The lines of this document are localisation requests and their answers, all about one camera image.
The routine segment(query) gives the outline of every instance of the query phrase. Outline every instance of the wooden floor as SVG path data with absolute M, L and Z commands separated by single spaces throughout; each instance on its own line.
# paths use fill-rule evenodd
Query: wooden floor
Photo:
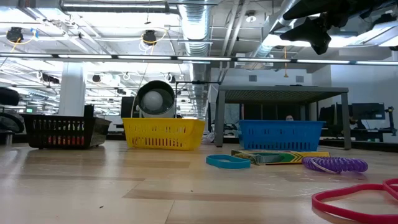
M 376 151 L 320 149 L 366 160 L 364 174 L 326 174 L 301 164 L 223 170 L 205 163 L 206 155 L 238 147 L 158 151 L 128 149 L 124 141 L 86 151 L 0 147 L 1 223 L 354 223 L 313 210 L 311 195 L 398 177 L 398 154 Z M 328 203 L 359 212 L 398 211 L 384 192 Z

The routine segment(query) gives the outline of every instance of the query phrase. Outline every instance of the black basket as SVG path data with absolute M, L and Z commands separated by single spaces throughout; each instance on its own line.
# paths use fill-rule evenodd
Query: black basket
M 22 114 L 29 146 L 34 148 L 88 149 L 105 142 L 108 120 L 74 116 Z

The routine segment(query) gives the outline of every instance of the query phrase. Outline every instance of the red rubber band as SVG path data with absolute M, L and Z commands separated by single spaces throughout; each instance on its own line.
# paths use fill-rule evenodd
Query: red rubber band
M 388 187 L 391 188 L 391 190 L 393 190 L 395 193 L 397 193 L 396 191 L 398 190 L 397 186 L 388 185 Z M 355 220 L 361 223 L 375 223 L 375 224 L 398 223 L 398 215 L 370 215 L 361 212 L 354 212 L 343 208 L 338 208 L 336 206 L 327 205 L 322 202 L 322 200 L 326 198 L 349 195 L 355 192 L 359 192 L 361 190 L 385 190 L 385 186 L 382 184 L 359 184 L 342 189 L 327 190 L 312 195 L 312 206 L 318 209 L 319 211 L 328 212 L 330 214 L 338 215 L 344 218 L 349 218 L 351 220 Z
M 398 184 L 398 179 L 390 179 L 383 181 L 384 190 L 389 192 L 391 196 L 398 200 L 398 187 L 391 186 L 392 184 Z

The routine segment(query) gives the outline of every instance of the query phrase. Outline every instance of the yellow basket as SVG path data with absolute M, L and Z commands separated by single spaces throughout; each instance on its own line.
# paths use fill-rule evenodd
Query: yellow basket
M 175 118 L 123 118 L 129 147 L 194 150 L 201 144 L 205 122 Z

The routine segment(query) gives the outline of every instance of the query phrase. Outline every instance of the teal rubber band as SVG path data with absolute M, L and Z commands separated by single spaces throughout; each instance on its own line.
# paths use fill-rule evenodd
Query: teal rubber band
M 245 169 L 250 168 L 251 161 L 229 155 L 210 155 L 206 157 L 206 163 L 223 169 Z

